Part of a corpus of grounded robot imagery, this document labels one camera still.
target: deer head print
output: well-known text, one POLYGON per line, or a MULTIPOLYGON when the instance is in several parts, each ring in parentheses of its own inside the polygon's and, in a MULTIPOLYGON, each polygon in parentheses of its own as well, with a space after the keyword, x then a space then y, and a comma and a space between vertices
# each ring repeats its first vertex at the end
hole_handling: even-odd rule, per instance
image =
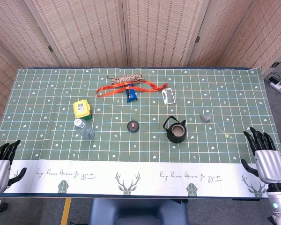
POLYGON ((247 177, 244 177, 244 175, 242 176, 242 181, 246 184, 246 186, 248 187, 248 190, 253 193, 255 195, 255 197, 257 198, 261 198, 262 194, 264 194, 266 192, 266 188, 263 189, 266 184, 264 184, 263 186, 261 185, 261 183, 259 182, 259 189, 256 190, 253 185, 252 182, 250 183, 250 185, 248 185, 247 183, 247 177))
POLYGON ((123 191, 123 193, 124 193, 125 195, 131 195, 131 192, 136 190, 136 184, 137 184, 137 182, 139 182, 139 180, 141 179, 141 176, 140 176, 140 173, 138 172, 138 174, 135 176, 135 179, 136 179, 135 183, 133 183, 133 180, 131 180, 131 185, 130 185, 129 188, 126 188, 126 187, 125 187, 125 185, 124 185, 124 179, 123 179, 123 182, 122 182, 122 183, 120 182, 120 178, 121 178, 121 175, 119 175, 118 172, 117 172, 117 174, 116 174, 116 176, 115 176, 115 179, 118 181, 119 189, 120 189, 121 191, 123 191))

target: orange lanyard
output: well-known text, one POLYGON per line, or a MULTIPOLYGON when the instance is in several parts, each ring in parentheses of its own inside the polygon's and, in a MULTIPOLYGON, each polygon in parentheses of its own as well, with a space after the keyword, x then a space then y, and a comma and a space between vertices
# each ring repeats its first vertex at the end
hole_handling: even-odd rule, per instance
POLYGON ((162 90, 162 89, 164 89, 164 88, 166 88, 168 86, 168 83, 164 83, 162 86, 158 87, 158 86, 156 86, 155 84, 153 84, 150 81, 141 81, 141 82, 147 83, 153 89, 145 89, 145 88, 139 88, 139 87, 134 87, 134 86, 131 87, 131 86, 129 86, 129 84, 136 83, 136 82, 123 82, 123 83, 117 83, 117 84, 113 84, 113 85, 110 85, 110 86, 99 88, 97 90, 96 94, 97 94, 97 97, 105 97, 105 96, 108 96, 108 95, 113 95, 113 94, 116 94, 116 93, 120 93, 120 92, 122 92, 122 91, 124 91, 126 89, 133 89, 133 90, 139 90, 139 91, 145 91, 145 92, 153 92, 153 91, 162 90), (118 87, 122 87, 122 86, 125 86, 125 87, 123 87, 121 89, 117 89, 117 90, 113 90, 113 91, 107 92, 107 93, 102 94, 102 95, 98 95, 98 92, 100 92, 100 91, 108 90, 108 89, 114 89, 114 88, 118 88, 118 87))

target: robotic hand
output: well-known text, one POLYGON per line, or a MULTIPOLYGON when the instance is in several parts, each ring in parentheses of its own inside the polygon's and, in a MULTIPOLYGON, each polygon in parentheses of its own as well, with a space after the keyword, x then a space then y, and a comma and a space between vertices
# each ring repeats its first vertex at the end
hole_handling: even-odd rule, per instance
POLYGON ((0 194, 9 188, 12 184, 20 181, 26 173, 26 168, 23 168, 19 175, 9 179, 10 167, 15 157, 15 151, 20 140, 15 143, 6 143, 0 147, 0 194))
POLYGON ((244 135, 255 156, 257 169, 249 167, 244 159, 241 159, 241 163, 247 172, 268 184, 266 193, 274 214, 268 220, 274 225, 281 225, 281 156, 279 151, 276 151, 270 135, 261 133, 252 127, 250 130, 254 138, 246 131, 244 131, 244 135))

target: gray floor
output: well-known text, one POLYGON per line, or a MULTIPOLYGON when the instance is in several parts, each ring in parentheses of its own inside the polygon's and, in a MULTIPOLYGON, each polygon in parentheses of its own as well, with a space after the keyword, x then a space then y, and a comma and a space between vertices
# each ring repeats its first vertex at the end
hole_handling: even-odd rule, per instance
MULTIPOLYGON (((281 72, 281 65, 275 69, 281 72)), ((266 92, 281 141, 281 94, 266 83, 266 92)), ((0 213, 0 225, 60 224, 64 199, 7 198, 9 209, 0 213)), ((68 224, 87 224, 90 199, 72 199, 68 224)), ((190 225, 266 225, 271 210, 267 199, 259 202, 231 199, 194 199, 188 203, 190 225)))

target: plastic water bottle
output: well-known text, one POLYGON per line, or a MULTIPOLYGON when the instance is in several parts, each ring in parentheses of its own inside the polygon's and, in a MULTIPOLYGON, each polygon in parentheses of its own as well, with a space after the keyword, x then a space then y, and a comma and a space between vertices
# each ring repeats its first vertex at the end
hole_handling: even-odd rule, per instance
POLYGON ((95 137, 93 129, 84 119, 75 119, 75 130, 86 140, 92 140, 95 137))

